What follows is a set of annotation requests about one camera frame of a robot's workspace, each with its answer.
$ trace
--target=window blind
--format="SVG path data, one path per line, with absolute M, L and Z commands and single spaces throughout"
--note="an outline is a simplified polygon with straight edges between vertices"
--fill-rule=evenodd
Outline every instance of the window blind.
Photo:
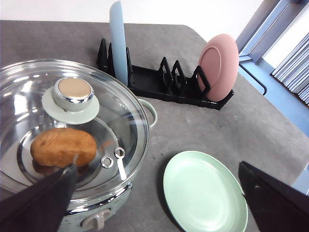
M 309 33 L 271 74 L 309 106 Z

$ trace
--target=white wall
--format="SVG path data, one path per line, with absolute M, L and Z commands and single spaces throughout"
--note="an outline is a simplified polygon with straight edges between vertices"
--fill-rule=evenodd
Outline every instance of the white wall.
M 290 26 L 276 40 L 263 59 L 276 68 L 309 32 L 309 4 L 299 13 Z
M 125 23 L 183 24 L 236 39 L 263 0 L 122 0 Z M 6 20 L 108 22 L 115 0 L 0 0 Z

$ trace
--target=green plate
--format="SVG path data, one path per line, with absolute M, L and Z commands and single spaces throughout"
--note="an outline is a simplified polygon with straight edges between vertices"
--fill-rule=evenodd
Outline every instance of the green plate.
M 233 174 L 217 159 L 198 151 L 174 156 L 163 177 L 173 217 L 187 232 L 243 232 L 248 207 Z

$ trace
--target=pot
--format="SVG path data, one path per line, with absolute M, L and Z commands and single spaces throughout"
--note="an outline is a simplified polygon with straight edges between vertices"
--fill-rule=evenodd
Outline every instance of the pot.
M 1 69 L 0 76 L 1 188 L 14 194 L 57 170 L 32 160 L 38 134 L 62 127 L 86 131 L 97 153 L 79 168 L 58 231 L 102 229 L 130 194 L 157 121 L 155 109 L 108 74 L 71 61 L 31 60 Z M 154 116 L 151 125 L 142 106 Z

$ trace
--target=pink plate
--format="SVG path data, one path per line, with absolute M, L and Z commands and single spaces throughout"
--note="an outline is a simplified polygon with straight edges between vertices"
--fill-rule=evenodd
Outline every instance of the pink plate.
M 206 95 L 209 100 L 218 102 L 228 95 L 236 81 L 238 64 L 238 48 L 231 36 L 217 35 L 206 44 L 198 65 L 211 87 Z M 197 81 L 203 91 L 205 85 L 200 76 Z

